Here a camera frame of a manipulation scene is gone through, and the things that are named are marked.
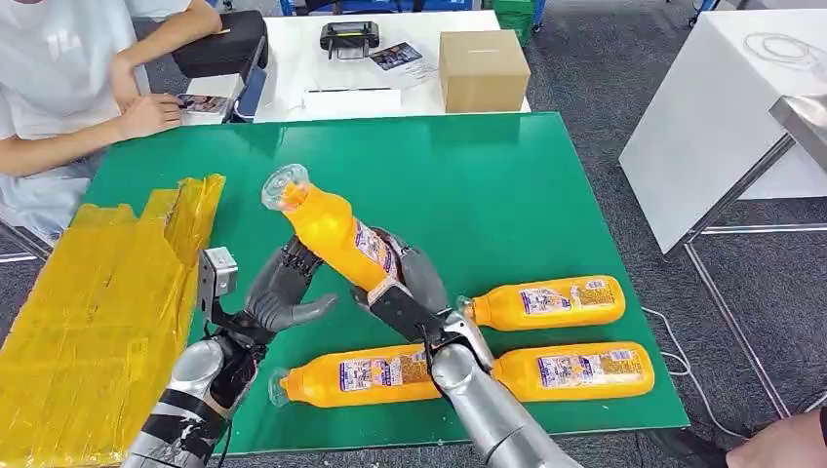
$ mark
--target plastic bottle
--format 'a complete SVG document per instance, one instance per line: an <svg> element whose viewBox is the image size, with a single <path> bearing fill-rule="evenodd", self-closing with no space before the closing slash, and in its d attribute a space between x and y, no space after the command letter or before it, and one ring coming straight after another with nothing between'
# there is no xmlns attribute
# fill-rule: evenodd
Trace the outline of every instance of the plastic bottle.
<svg viewBox="0 0 827 468"><path fill-rule="evenodd" d="M515 349L492 375L521 402L635 397L654 386L649 354L630 341Z"/></svg>
<svg viewBox="0 0 827 468"><path fill-rule="evenodd" d="M521 402L589 400L642 395L654 384L646 350L632 342L519 349L494 362L492 375ZM276 374L273 403L321 408L439 398L421 344L321 356Z"/></svg>
<svg viewBox="0 0 827 468"><path fill-rule="evenodd" d="M428 375L421 344L327 354L290 370L277 382L271 381L271 399L280 391L277 385L286 393L286 400L320 408L409 402L440 396Z"/></svg>
<svg viewBox="0 0 827 468"><path fill-rule="evenodd" d="M596 275L500 286L461 296L457 307L477 325L511 332L607 324L623 315L626 299L617 280Z"/></svg>
<svg viewBox="0 0 827 468"><path fill-rule="evenodd" d="M261 202L282 212L301 243L354 285L370 291L388 276L398 279L393 250L353 216L345 199L310 183L302 165L290 164L271 175L261 189Z"/></svg>

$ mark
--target metal table leg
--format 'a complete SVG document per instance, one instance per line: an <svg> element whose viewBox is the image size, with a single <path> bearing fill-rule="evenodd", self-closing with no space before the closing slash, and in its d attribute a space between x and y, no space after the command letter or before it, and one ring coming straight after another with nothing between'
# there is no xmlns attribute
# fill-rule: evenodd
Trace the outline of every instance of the metal table leg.
<svg viewBox="0 0 827 468"><path fill-rule="evenodd" d="M31 253L0 253L0 263L17 263L36 259L37 257Z"/></svg>
<svg viewBox="0 0 827 468"><path fill-rule="evenodd" d="M778 390L775 389L775 385L772 383L769 375L767 375L767 371L764 370L764 366L761 364L761 359L759 359L758 355L755 353L755 350L741 329L741 326L738 325L732 311L729 310L727 302L724 300L721 292L718 291L718 287L712 280L712 276L710 276L709 272L706 270L706 266L703 264L703 261L701 261L695 247L692 245L692 242L686 243L684 245L684 250L686 250L687 255L689 255L689 259L692 261L692 265L694 265L698 276L704 286L706 286L706 289L709 291L709 295L712 296L712 300L715 302L718 310L721 312L721 316L724 318L724 321L727 322L729 330L732 332L732 335L735 336L738 346L740 346L741 350L744 354L746 354L747 360L750 362L753 371L755 371L755 374L761 381L761 386L763 386L764 391L767 392L767 396L772 402L772 406L775 408L775 411L781 417L790 416L790 411L787 409L787 405L784 403L784 400L781 399L781 396L778 394Z"/></svg>
<svg viewBox="0 0 827 468"><path fill-rule="evenodd" d="M0 219L0 234L5 234L18 247L23 249L26 253L34 255L35 258L46 261L49 258L50 250L43 248L35 241L29 239L22 234L17 228L8 224L6 221Z"/></svg>
<svg viewBox="0 0 827 468"><path fill-rule="evenodd" d="M674 257L674 255L680 252L681 247L692 242L695 237L709 228L716 219L721 217L723 212L731 207L732 204L747 191L750 185L755 183L759 177L763 176L764 173L771 168L773 164L778 162L778 160L781 159L781 156L786 154L786 152L795 144L796 141L790 136L790 134L784 134L784 136L779 138L778 141L776 141L775 144L768 149L766 153L764 153L761 159L759 159L755 165L753 165L753 167L750 168L750 170L747 171L686 234L684 234L681 240L679 240L678 243L666 253L666 257Z"/></svg>
<svg viewBox="0 0 827 468"><path fill-rule="evenodd" d="M826 222L813 222L805 224L767 224L757 226L711 226L707 227L701 234L768 234L773 232L825 232Z"/></svg>

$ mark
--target bottle cap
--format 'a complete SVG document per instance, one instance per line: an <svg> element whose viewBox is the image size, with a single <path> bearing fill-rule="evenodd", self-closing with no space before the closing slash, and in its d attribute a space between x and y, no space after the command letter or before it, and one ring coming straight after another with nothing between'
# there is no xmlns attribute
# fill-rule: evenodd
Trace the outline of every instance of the bottle cap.
<svg viewBox="0 0 827 468"><path fill-rule="evenodd" d="M261 203L277 212L298 208L307 198L310 177L301 164L282 167L261 187Z"/></svg>
<svg viewBox="0 0 827 468"><path fill-rule="evenodd" d="M277 368L270 376L267 391L270 403L280 408L287 402L302 401L304 396L301 369L285 370Z"/></svg>
<svg viewBox="0 0 827 468"><path fill-rule="evenodd" d="M456 310L461 312L468 320L474 320L474 303L470 297L461 295L456 298Z"/></svg>

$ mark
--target white cable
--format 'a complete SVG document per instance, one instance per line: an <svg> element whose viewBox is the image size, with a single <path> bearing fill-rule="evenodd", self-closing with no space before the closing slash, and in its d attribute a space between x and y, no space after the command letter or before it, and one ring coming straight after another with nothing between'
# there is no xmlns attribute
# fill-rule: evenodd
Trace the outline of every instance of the white cable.
<svg viewBox="0 0 827 468"><path fill-rule="evenodd" d="M665 353L665 352L661 351L660 354L662 354L663 356L667 356L667 357L670 357L672 359L677 360L679 363L684 365L684 368L686 368L686 370L681 371L681 372L669 371L669 374L670 375L677 375L677 376L688 375L689 378L692 380L692 383L695 384L695 388L697 388L698 393L700 394L700 398L701 398L701 400L703 400L703 406L706 407L706 412L709 413L709 417L710 417L710 419L712 419L713 424L715 424L716 426L718 426L719 429L721 429L722 431L724 431L727 434L730 434L733 437L737 437L738 439L743 439L744 441L748 441L750 438L744 437L741 434L738 434L737 432L730 431L729 429L724 427L720 422L718 422L718 419L715 417L715 414L713 414L713 412L712 412L712 407L709 405L709 399L706 398L706 394L703 392L703 388L701 388L701 386L700 386L700 382L697 381L697 378L695 377L695 374L692 373L692 367L689 365L689 358L687 358L687 353L684 352L684 348L681 347L681 343L678 342L678 338L675 337L675 334L672 332L672 327L669 325L669 320L666 319L666 316L661 314L660 312L658 312L656 310L651 310L651 309L648 309L646 307L641 307L641 308L644 311L649 312L652 315L656 315L656 316L660 317L661 320L663 320L663 325L666 326L666 330L669 332L669 336L672 337L672 342L675 343L675 347L678 348L678 352L681 353L681 357L683 357L683 359L682 359L681 357L678 357L678 356L676 356L672 353Z"/></svg>
<svg viewBox="0 0 827 468"><path fill-rule="evenodd" d="M812 405L808 406L808 407L807 407L807 409L805 409L805 410L804 410L804 412L810 412L810 411L812 411L812 410L815 410L816 408L818 408L818 407L819 407L822 403L824 403L825 401L827 401L827 392L825 392L825 393L824 393L824 395L821 395L821 398L819 398L818 400L816 400L816 401L815 401L815 403L813 403Z"/></svg>
<svg viewBox="0 0 827 468"><path fill-rule="evenodd" d="M810 71L819 79L827 79L827 53L801 39L775 32L754 32L744 38L744 49L766 62Z"/></svg>

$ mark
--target black bag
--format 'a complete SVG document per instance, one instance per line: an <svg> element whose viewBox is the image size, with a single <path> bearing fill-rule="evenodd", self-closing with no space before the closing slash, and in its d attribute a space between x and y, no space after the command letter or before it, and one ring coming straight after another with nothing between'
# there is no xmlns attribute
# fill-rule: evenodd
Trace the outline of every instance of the black bag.
<svg viewBox="0 0 827 468"><path fill-rule="evenodd" d="M267 26L260 12L233 12L221 15L223 34L213 34L173 52L181 73L187 78L247 75L254 63L267 65Z"/></svg>

